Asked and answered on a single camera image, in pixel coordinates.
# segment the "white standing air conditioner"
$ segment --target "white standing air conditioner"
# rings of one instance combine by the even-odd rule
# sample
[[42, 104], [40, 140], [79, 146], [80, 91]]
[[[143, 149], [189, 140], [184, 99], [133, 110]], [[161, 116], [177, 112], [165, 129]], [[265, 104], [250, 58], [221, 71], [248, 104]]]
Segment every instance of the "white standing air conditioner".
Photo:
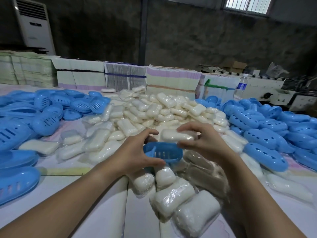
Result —
[[48, 55], [55, 55], [46, 5], [31, 0], [13, 0], [13, 4], [25, 45], [42, 47]]

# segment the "blue bottle label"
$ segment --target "blue bottle label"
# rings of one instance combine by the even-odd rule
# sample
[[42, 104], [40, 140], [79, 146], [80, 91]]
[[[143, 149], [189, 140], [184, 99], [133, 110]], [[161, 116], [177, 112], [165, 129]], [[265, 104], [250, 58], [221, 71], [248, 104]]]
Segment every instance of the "blue bottle label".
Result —
[[236, 89], [245, 90], [245, 87], [247, 87], [246, 83], [239, 83]]

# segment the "dark concrete wall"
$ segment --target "dark concrete wall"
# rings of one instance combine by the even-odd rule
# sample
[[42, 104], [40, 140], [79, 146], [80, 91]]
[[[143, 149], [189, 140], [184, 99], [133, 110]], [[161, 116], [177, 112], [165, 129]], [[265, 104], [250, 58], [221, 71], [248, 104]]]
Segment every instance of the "dark concrete wall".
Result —
[[[57, 55], [137, 63], [140, 0], [35, 1], [47, 6]], [[0, 11], [0, 43], [22, 43], [11, 0]], [[199, 70], [232, 56], [261, 69], [273, 61], [294, 76], [312, 65], [316, 46], [315, 27], [149, 1], [146, 64]]]

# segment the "water bottle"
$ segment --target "water bottle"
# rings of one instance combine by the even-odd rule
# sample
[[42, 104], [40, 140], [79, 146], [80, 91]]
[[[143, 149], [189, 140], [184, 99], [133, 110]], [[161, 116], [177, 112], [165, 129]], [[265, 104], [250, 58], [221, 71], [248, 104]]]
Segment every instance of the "water bottle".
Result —
[[235, 93], [234, 93], [234, 99], [235, 100], [241, 100], [243, 99], [242, 94], [247, 87], [248, 84], [248, 75], [247, 74], [242, 74], [242, 77], [240, 79], [240, 83], [236, 87]]

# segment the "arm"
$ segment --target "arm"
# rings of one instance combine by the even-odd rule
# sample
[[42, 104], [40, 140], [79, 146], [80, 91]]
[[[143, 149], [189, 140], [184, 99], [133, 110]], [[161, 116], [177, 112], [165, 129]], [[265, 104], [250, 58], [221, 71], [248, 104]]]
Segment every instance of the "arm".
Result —
[[143, 167], [165, 164], [143, 152], [144, 142], [154, 141], [149, 134], [158, 133], [146, 129], [128, 137], [107, 160], [3, 227], [0, 237], [67, 238], [97, 198], [117, 178]]
[[243, 212], [244, 227], [248, 237], [306, 237], [282, 211], [240, 156], [228, 147], [210, 124], [189, 122], [177, 130], [193, 130], [201, 133], [198, 140], [180, 141], [178, 146], [192, 149], [223, 168], [232, 195], [237, 198]]

